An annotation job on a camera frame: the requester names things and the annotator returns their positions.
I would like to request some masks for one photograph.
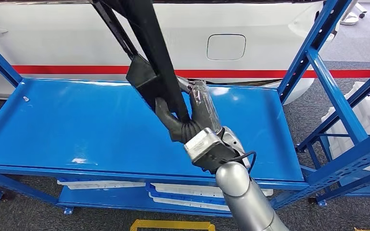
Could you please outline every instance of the yellow floor marking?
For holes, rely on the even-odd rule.
[[[140,220],[140,219],[137,219],[131,225],[130,231],[137,231],[137,228],[215,231],[215,225],[211,224],[210,222],[176,221],[176,220]]]

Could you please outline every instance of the red stripe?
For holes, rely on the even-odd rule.
[[[14,65],[19,74],[126,74],[128,66],[87,65]],[[283,78],[286,70],[175,70],[186,78]],[[334,78],[369,78],[370,70],[331,70]],[[306,71],[304,78],[316,78],[314,71]]]

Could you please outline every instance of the black glove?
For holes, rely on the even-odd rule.
[[[196,80],[190,87],[189,98],[192,108],[192,119],[183,123],[168,109],[163,98],[155,99],[155,114],[168,129],[171,140],[187,143],[204,128],[210,128],[216,134],[222,131],[212,98],[205,81]]]

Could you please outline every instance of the white car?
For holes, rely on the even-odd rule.
[[[323,7],[311,0],[194,2],[154,3],[177,75],[221,84],[272,82],[267,85],[272,87]],[[141,51],[127,20],[116,15]],[[130,64],[94,8],[82,1],[0,1],[0,53],[23,77],[125,80]],[[302,78],[286,103],[313,81]],[[0,99],[12,91],[0,76]]]

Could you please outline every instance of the shelf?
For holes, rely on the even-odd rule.
[[[211,86],[210,91],[222,125],[246,151],[257,152],[255,179],[276,182],[275,188],[279,182],[304,182],[276,89]],[[0,170],[14,169],[214,184],[214,176],[190,163],[183,145],[171,142],[126,82],[24,79],[0,110]]]
[[[340,181],[341,185],[349,184],[370,174],[370,171],[362,170],[345,177]],[[370,186],[347,193],[346,196],[370,196]]]
[[[65,186],[60,194],[58,205],[121,208],[201,216],[232,216],[228,211],[156,203],[148,196],[148,192],[145,190],[145,187],[70,190]]]

